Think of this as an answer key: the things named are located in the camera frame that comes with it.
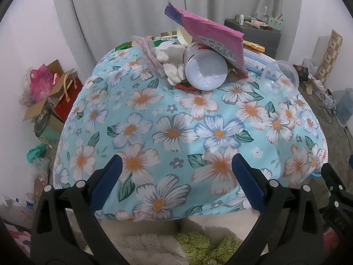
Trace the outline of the pink plastic bag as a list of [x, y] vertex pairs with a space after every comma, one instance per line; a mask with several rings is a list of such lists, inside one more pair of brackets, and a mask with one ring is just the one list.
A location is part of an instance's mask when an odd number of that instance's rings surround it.
[[30, 91], [35, 103], [47, 98], [53, 83], [54, 75], [45, 64], [30, 71]]

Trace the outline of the green candy wrapper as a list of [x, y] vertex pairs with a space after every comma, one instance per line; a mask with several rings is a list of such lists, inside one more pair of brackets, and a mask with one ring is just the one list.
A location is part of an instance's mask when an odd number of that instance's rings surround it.
[[126, 49], [129, 49], [133, 47], [132, 46], [132, 41], [129, 41], [129, 42], [124, 42], [120, 45], [118, 45], [116, 48], [115, 48], [115, 51], [120, 51], [120, 50], [126, 50]]

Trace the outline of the green fluffy slipper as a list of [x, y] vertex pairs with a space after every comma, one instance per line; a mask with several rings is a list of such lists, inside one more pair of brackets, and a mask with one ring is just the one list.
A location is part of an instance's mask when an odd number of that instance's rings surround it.
[[216, 245], [200, 233], [178, 233], [174, 236], [189, 264], [226, 264], [242, 245], [236, 236], [226, 236]]

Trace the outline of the floral blue tablecloth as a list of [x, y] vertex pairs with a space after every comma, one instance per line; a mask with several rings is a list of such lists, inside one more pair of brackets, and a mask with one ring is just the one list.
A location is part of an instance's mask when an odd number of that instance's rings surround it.
[[135, 48], [96, 64], [65, 122], [53, 187], [87, 180], [114, 155], [119, 179], [99, 218], [175, 220], [250, 208], [232, 172], [241, 154], [267, 179], [294, 187], [328, 161], [319, 122], [300, 94], [276, 102], [254, 73], [211, 92], [184, 91], [152, 73]]

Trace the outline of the red gift bag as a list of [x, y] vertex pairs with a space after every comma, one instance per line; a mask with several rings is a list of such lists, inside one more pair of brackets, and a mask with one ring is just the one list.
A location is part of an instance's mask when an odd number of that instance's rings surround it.
[[54, 103], [53, 111], [62, 122], [65, 122], [83, 85], [72, 72], [64, 73], [58, 84], [59, 100]]

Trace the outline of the gold candy wrapper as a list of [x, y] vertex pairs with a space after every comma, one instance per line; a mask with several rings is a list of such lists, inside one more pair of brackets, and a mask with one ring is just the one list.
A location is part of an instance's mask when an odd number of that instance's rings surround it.
[[160, 34], [161, 40], [170, 40], [170, 39], [176, 39], [176, 38], [177, 38], [177, 31], [162, 32]]

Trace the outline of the white paper cup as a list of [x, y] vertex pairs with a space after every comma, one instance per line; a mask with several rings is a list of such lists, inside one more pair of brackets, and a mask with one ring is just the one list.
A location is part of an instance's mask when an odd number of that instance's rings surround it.
[[226, 60], [209, 46], [194, 41], [182, 26], [178, 26], [176, 35], [186, 46], [184, 70], [187, 81], [201, 91], [212, 91], [221, 86], [228, 75]]

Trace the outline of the open cardboard box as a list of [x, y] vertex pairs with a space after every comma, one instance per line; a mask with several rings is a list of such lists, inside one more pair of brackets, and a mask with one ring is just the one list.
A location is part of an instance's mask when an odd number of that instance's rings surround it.
[[53, 88], [49, 92], [49, 95], [47, 96], [47, 98], [45, 98], [37, 103], [34, 102], [33, 105], [28, 106], [28, 109], [26, 110], [26, 113], [23, 118], [24, 120], [29, 120], [29, 119], [32, 119], [32, 118], [39, 116], [45, 108], [50, 109], [53, 112], [53, 114], [56, 116], [56, 118], [58, 120], [60, 120], [58, 118], [58, 116], [53, 111], [54, 103], [59, 100], [59, 88], [60, 88], [60, 86], [58, 84], [59, 79], [61, 77], [63, 77], [64, 73], [67, 73], [67, 72], [72, 72], [74, 74], [74, 77], [77, 78], [77, 73], [73, 69], [64, 72], [61, 67], [60, 62], [57, 59], [46, 66], [54, 75]]

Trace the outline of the dark grey cabinet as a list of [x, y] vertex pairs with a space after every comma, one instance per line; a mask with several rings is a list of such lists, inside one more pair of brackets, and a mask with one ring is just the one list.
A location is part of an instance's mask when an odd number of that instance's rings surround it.
[[242, 32], [244, 40], [262, 45], [265, 48], [265, 54], [271, 58], [275, 58], [281, 39], [281, 32], [278, 30], [257, 29], [251, 26], [240, 25], [234, 19], [226, 19], [224, 25]]

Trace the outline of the blue white box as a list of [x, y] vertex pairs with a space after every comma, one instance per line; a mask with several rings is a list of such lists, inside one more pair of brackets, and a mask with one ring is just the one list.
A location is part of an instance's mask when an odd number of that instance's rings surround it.
[[248, 71], [261, 75], [265, 67], [275, 59], [258, 51], [244, 49], [244, 65]]

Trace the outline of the clear plastic cup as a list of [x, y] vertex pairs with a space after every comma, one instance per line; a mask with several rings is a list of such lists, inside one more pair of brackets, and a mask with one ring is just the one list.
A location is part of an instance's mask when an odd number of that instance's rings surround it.
[[260, 92], [278, 102], [287, 102], [298, 93], [299, 75], [285, 61], [269, 63], [260, 77]]

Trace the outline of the gold wrapper on box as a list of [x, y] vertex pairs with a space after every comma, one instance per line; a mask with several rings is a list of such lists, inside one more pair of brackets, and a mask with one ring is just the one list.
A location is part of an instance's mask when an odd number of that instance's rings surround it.
[[254, 42], [243, 40], [243, 45], [260, 53], [265, 52], [265, 48], [262, 45], [256, 44]]

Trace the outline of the pink snack bag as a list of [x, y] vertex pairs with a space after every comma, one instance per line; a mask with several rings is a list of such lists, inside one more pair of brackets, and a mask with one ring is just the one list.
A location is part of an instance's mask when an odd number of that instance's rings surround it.
[[198, 43], [205, 44], [231, 63], [242, 78], [248, 77], [244, 65], [242, 32], [213, 22], [212, 20], [177, 8], [168, 3], [165, 15], [182, 26]]

